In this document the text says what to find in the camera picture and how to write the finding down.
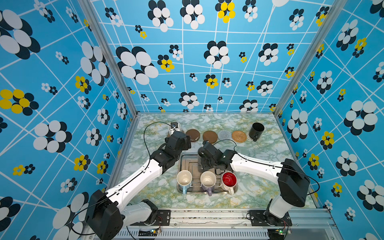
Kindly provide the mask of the round brown coaster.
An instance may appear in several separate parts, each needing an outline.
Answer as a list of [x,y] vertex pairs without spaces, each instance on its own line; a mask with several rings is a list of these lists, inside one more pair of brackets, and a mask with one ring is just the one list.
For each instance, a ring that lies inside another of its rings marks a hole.
[[205,131],[203,133],[203,141],[208,141],[211,144],[216,143],[218,140],[218,134],[214,131]]
[[187,130],[186,135],[190,137],[191,142],[197,142],[201,137],[200,132],[196,129]]

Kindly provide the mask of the grey silicone round coaster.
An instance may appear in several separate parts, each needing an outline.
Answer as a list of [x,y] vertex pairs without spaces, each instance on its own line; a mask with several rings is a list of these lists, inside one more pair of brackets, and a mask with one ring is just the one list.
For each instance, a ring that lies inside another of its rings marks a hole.
[[228,130],[221,130],[218,132],[219,141],[232,140],[232,133]]

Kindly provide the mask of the round brown coaster front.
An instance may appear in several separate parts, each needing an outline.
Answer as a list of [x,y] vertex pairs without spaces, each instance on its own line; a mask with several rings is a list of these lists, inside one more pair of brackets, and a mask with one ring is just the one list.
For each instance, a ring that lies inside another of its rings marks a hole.
[[186,135],[190,137],[191,142],[197,142],[201,137],[200,132],[196,129],[187,130]]

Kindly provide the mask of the woven rattan coaster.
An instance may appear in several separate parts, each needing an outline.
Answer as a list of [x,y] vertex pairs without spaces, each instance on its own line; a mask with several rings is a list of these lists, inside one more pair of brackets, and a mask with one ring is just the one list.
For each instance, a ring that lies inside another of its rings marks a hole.
[[247,140],[247,134],[243,131],[233,131],[232,139],[236,143],[244,143]]

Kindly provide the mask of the black mug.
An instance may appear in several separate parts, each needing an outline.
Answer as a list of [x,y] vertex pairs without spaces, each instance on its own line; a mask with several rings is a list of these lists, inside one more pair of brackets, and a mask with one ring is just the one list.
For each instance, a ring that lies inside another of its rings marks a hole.
[[265,126],[263,124],[253,123],[248,133],[248,136],[253,142],[257,142],[262,136],[264,130],[265,130]]

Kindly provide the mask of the white speckled mug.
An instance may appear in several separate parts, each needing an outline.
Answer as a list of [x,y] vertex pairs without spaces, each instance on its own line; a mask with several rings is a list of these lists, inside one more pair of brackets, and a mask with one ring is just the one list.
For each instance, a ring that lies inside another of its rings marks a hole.
[[180,132],[181,129],[175,125],[171,125],[168,127],[168,136],[170,137],[174,132]]

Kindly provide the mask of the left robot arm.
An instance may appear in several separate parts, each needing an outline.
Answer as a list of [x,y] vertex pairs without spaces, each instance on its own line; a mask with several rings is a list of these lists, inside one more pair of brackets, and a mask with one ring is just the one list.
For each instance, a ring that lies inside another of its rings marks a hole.
[[182,151],[191,148],[190,136],[176,131],[154,151],[149,160],[116,186],[94,192],[85,216],[86,223],[101,240],[113,239],[124,226],[135,223],[151,225],[156,221],[158,208],[149,200],[129,205],[129,202],[151,181],[179,160]]

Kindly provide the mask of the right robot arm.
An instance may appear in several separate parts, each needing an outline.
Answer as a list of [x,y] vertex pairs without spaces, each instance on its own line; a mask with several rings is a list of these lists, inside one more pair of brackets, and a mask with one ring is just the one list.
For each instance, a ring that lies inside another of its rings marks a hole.
[[204,170],[231,170],[246,173],[268,180],[279,186],[280,193],[272,198],[261,220],[270,226],[285,223],[290,226],[288,211],[293,207],[305,206],[310,178],[291,159],[283,162],[271,162],[251,158],[235,150],[224,152],[208,141],[198,150],[199,164]]

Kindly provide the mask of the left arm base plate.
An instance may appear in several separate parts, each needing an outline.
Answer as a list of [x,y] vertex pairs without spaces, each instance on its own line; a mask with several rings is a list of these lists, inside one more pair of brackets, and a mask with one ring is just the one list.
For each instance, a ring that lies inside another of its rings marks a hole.
[[156,217],[150,217],[148,221],[137,222],[132,226],[169,226],[171,220],[171,210],[158,210]]

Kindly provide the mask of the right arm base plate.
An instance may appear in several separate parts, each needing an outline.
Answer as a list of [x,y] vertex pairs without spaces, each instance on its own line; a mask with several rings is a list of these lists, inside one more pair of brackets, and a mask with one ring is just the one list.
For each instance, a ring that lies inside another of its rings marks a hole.
[[282,218],[278,218],[272,214],[266,214],[265,210],[250,210],[246,214],[246,218],[251,221],[253,227],[291,227],[292,220],[287,212]]

